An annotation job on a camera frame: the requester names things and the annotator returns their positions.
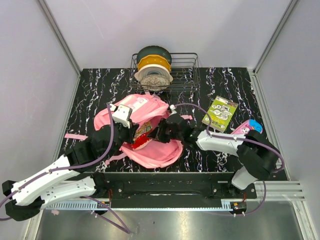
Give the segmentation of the red book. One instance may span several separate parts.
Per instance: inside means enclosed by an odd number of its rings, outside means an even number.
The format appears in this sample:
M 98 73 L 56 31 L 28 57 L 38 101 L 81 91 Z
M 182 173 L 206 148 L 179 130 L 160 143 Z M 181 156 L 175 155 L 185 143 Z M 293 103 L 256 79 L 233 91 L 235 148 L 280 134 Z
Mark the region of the red book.
M 133 143 L 131 144 L 131 147 L 134 151 L 144 148 L 149 141 L 151 141 L 148 135 L 152 132 L 152 130 L 153 126 L 150 120 L 141 125 L 141 127 L 136 131 L 133 138 Z

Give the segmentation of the pink student backpack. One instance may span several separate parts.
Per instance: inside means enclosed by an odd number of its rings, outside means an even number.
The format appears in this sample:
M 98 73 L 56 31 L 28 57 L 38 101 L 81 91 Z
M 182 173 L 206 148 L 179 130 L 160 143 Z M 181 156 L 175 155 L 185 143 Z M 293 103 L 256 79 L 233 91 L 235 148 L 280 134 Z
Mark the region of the pink student backpack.
M 132 124 L 139 124 L 138 129 L 145 122 L 151 121 L 152 130 L 154 130 L 162 119 L 167 119 L 170 115 L 168 112 L 169 105 L 156 95 L 131 94 L 113 105 L 118 106 L 120 104 L 132 109 L 130 119 Z M 101 110 L 93 120 L 95 131 L 109 125 L 109 123 L 107 108 Z M 88 136 L 67 133 L 65 137 L 82 141 Z M 147 169 L 164 168 L 177 161 L 183 152 L 183 144 L 178 140 L 162 143 L 151 139 L 145 147 L 139 150 L 133 150 L 131 144 L 133 143 L 124 143 L 113 157 L 104 159 L 105 164 L 128 157 Z

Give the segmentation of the green bottom book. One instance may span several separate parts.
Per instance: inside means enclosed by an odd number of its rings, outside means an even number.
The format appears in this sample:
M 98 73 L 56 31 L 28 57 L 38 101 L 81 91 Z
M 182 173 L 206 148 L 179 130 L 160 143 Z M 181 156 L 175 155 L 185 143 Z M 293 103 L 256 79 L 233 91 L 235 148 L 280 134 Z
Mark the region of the green bottom book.
M 201 122 L 224 133 L 236 112 L 238 105 L 239 104 L 236 102 L 217 96 L 207 110 L 209 116 L 205 115 Z

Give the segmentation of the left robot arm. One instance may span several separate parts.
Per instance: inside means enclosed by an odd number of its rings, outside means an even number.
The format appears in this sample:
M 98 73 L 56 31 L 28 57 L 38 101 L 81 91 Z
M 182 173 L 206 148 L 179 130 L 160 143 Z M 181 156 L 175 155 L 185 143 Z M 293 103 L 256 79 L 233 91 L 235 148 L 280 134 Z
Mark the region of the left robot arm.
M 6 198 L 0 203 L 7 219 L 28 220 L 46 207 L 72 198 L 103 198 L 108 186 L 99 177 L 85 176 L 70 182 L 113 157 L 125 143 L 131 144 L 139 125 L 125 127 L 121 123 L 105 125 L 84 140 L 77 142 L 48 167 L 20 181 L 2 183 Z

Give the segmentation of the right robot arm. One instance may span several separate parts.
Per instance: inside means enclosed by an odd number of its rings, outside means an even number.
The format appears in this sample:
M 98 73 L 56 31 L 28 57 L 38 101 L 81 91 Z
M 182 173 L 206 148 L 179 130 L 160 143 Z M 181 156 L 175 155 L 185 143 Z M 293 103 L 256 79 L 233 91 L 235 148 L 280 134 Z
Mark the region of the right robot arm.
M 177 140 L 187 148 L 238 157 L 243 166 L 227 185 L 228 195 L 235 199 L 243 195 L 245 189 L 255 181 L 268 180 L 276 172 L 276 164 L 281 156 L 279 150 L 256 130 L 246 134 L 214 133 L 196 127 L 176 114 L 162 119 L 148 137 L 161 143 Z

